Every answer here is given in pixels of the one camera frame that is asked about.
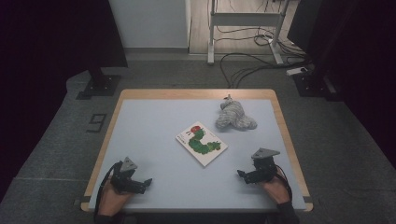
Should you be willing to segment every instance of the person's arm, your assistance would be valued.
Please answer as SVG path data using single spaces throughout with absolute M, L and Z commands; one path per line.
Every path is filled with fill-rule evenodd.
M 271 181 L 261 182 L 262 188 L 276 202 L 283 224 L 298 224 L 300 219 L 294 212 L 293 205 L 283 182 L 274 177 Z
M 126 202 L 133 196 L 132 193 L 118 194 L 107 180 L 103 187 L 95 224 L 111 223 L 112 218 L 121 210 Z

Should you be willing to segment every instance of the power strip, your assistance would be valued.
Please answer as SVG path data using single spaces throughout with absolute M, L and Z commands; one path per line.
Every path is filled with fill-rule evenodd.
M 293 68 L 293 69 L 287 70 L 286 75 L 288 75 L 288 76 L 299 75 L 299 74 L 305 73 L 307 71 L 308 71 L 308 69 L 306 69 L 305 67 Z

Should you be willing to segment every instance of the white book cover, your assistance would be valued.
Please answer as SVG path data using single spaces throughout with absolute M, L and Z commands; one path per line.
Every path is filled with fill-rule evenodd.
M 199 121 L 178 134 L 176 139 L 203 166 L 207 166 L 228 147 Z

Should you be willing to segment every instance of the gray plush toy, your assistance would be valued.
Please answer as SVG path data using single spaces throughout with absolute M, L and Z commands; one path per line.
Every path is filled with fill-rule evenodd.
M 241 103 L 234 101 L 230 95 L 220 107 L 221 113 L 216 120 L 218 128 L 225 128 L 230 123 L 238 129 L 255 129 L 257 127 L 256 121 L 245 115 Z

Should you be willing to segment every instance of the metal frame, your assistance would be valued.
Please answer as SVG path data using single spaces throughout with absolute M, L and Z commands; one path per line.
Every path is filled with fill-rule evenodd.
M 212 0 L 210 12 L 210 35 L 207 47 L 207 63 L 215 62 L 215 42 L 213 39 L 215 26 L 275 26 L 274 38 L 269 40 L 271 51 L 277 64 L 283 64 L 280 48 L 277 44 L 279 33 L 285 20 L 289 0 L 285 0 L 282 10 L 278 13 L 218 13 L 215 12 L 215 2 Z

